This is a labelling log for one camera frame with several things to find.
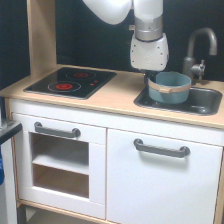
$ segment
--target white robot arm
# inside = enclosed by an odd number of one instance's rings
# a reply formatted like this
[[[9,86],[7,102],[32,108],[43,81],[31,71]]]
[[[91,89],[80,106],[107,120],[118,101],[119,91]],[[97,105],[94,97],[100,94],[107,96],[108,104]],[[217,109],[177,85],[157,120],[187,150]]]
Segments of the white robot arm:
[[[168,61],[168,44],[163,33],[163,0],[83,0],[101,20],[121,23],[131,7],[135,32],[131,43],[131,65],[140,70],[162,71]]]

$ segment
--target blue pot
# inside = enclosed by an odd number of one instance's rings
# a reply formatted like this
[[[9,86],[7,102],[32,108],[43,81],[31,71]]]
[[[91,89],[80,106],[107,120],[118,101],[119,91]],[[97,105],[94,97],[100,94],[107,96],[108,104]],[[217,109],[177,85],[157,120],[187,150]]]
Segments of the blue pot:
[[[149,96],[160,103],[177,104],[187,100],[191,79],[177,72],[160,72],[156,82],[148,79]]]

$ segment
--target white cabinet door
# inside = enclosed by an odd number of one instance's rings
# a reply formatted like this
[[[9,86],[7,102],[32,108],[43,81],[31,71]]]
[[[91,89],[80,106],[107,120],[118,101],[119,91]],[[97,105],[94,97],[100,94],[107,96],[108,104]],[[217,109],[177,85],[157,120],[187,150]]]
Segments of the white cabinet door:
[[[13,118],[23,125],[15,136],[19,198],[105,219],[106,129],[20,114]],[[80,136],[69,137],[74,129]]]
[[[139,152],[135,139],[165,149],[186,146],[190,155]],[[109,130],[107,219],[122,224],[212,224],[221,158],[221,147]]]

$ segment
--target stove top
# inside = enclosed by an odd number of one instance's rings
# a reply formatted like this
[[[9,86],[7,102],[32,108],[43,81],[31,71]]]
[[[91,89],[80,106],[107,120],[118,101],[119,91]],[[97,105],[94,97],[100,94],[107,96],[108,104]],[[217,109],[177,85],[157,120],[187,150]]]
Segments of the stove top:
[[[34,83],[25,92],[88,99],[116,73],[77,68],[61,68]]]

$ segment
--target dark wall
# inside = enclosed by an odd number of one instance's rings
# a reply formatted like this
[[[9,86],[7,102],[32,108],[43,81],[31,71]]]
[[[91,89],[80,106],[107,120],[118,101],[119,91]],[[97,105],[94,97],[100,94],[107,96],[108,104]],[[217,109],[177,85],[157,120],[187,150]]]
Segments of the dark wall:
[[[134,23],[131,11],[116,26],[100,21],[81,0],[56,0],[58,63],[133,71],[129,50]],[[218,56],[208,56],[207,38],[196,43],[196,58],[205,59],[205,79],[224,80],[224,1],[164,0],[164,31],[170,60],[166,70],[182,71],[188,38],[201,27],[218,38]],[[0,0],[0,89],[29,75],[26,0]]]
[[[130,65],[133,24],[131,11],[119,25],[100,21],[81,0],[56,0],[58,62],[96,68],[135,71]],[[209,42],[200,37],[195,57],[206,61],[204,79],[224,81],[224,1],[164,0],[164,32],[168,38],[170,60],[167,71],[182,72],[190,34],[210,27],[218,39],[218,56],[208,55]]]
[[[30,74],[27,29],[26,1],[0,0],[0,90]]]

